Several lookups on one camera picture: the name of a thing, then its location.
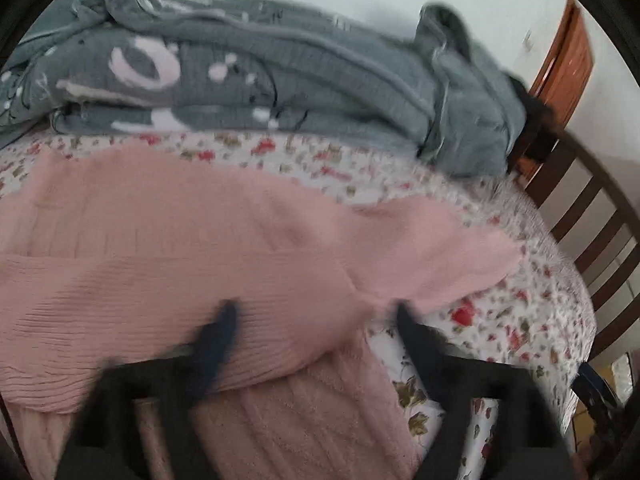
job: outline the folded gray blanket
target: folded gray blanket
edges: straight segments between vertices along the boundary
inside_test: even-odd
[[[66,134],[307,132],[498,175],[524,126],[462,22],[426,6],[401,42],[269,0],[56,0],[0,76],[0,146]]]

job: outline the wooden bed frame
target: wooden bed frame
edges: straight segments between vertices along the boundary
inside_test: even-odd
[[[510,168],[514,167],[516,161],[525,152],[530,143],[535,139],[538,131],[544,129],[551,132],[558,140],[546,162],[540,167],[533,179],[526,186],[525,191],[540,207],[551,195],[552,191],[562,182],[569,168],[574,162],[579,162],[590,175],[588,183],[580,192],[575,201],[570,205],[567,212],[551,229],[551,234],[556,241],[560,241],[576,225],[578,220],[587,210],[600,191],[603,191],[615,207],[613,215],[606,225],[591,241],[588,247],[575,259],[575,266],[578,272],[585,274],[596,260],[601,269],[597,275],[601,275],[613,262],[620,252],[608,251],[610,243],[620,232],[620,229],[627,228],[631,238],[638,243],[640,240],[640,217],[631,202],[626,198],[620,186],[610,176],[596,157],[585,148],[571,133],[562,128],[551,116],[537,118],[533,124],[527,124],[520,136],[514,150],[510,155]],[[613,297],[613,295],[623,286],[631,273],[640,264],[640,245],[636,245],[626,259],[613,273],[613,275],[591,295],[591,301],[596,312]],[[590,360],[600,355],[609,346],[617,341],[640,317],[640,295],[624,308],[605,327],[598,327],[600,331],[596,336],[591,349]]]

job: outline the pink knit blanket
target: pink knit blanket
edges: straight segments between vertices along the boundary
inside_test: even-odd
[[[44,151],[0,202],[0,226],[0,391],[58,413],[105,359],[167,351],[222,299],[243,306],[218,385],[229,390],[311,364],[394,298],[433,310],[520,259],[502,232],[465,228],[429,198],[350,208],[139,145],[85,160]]]

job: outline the wooden slat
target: wooden slat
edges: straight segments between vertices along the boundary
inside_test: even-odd
[[[632,240],[631,231],[628,225],[623,225],[613,237],[613,240],[609,243],[606,249],[600,253],[600,256],[596,258],[587,270],[582,273],[582,279],[584,283],[591,286],[603,272],[609,268],[609,266],[615,261],[615,259],[624,250],[626,245]]]
[[[527,186],[527,194],[540,207],[574,163],[575,153],[564,142],[558,142],[542,168]]]
[[[575,266],[578,272],[583,273],[589,268],[589,266],[596,260],[598,256],[607,248],[609,242],[613,240],[620,228],[624,224],[622,213],[616,209],[615,213],[609,218],[609,221],[605,224],[597,236],[593,239],[593,242],[589,244],[578,259],[575,261]]]
[[[591,303],[596,311],[625,284],[638,263],[640,263],[640,246],[635,246],[618,270],[591,297]]]
[[[604,327],[596,336],[589,355],[589,361],[604,352],[609,346],[629,329],[633,323],[640,317],[640,296],[633,298],[631,303],[626,306],[611,323]]]
[[[562,240],[576,224],[601,189],[598,181],[591,177],[591,180],[584,187],[580,195],[578,195],[578,198],[575,199],[575,202],[568,211],[564,213],[564,216],[562,216],[555,227],[551,229],[551,234],[558,242]]]

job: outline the red flower print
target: red flower print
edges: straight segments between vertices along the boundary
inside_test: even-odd
[[[271,137],[267,137],[266,139],[258,142],[258,145],[251,150],[252,155],[265,155],[266,153],[275,152],[276,151],[276,143],[273,142]]]
[[[203,152],[198,152],[198,159],[204,160],[206,162],[211,162],[216,158],[216,153],[212,150],[204,150]]]
[[[515,352],[518,351],[521,346],[522,340],[520,336],[518,336],[518,331],[514,329],[509,336],[509,350]]]
[[[466,304],[457,308],[451,314],[451,320],[462,326],[471,326],[474,323],[474,314],[476,313],[473,304]]]
[[[156,144],[160,144],[162,142],[162,137],[155,134],[141,134],[140,140],[146,140],[146,143],[149,146],[155,146]]]
[[[36,142],[34,144],[32,144],[31,146],[29,146],[29,149],[27,150],[27,155],[37,155],[38,153],[40,153],[40,143]]]
[[[335,171],[334,168],[329,168],[328,166],[323,166],[319,171],[314,171],[311,174],[311,178],[318,178],[319,176],[332,176],[342,182],[348,182],[351,180],[350,174]]]

